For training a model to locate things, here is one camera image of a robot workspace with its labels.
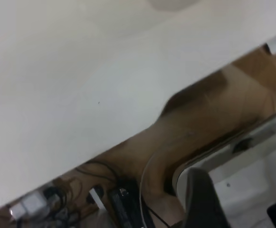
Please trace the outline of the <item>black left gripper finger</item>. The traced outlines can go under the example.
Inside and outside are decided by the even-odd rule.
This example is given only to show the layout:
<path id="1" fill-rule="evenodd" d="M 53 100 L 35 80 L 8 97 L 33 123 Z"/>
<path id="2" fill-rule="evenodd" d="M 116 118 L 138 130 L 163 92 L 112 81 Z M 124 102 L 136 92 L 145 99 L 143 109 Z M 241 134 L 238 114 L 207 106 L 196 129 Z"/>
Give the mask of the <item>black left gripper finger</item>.
<path id="1" fill-rule="evenodd" d="M 229 228 L 210 175 L 191 168 L 187 176 L 184 228 Z"/>

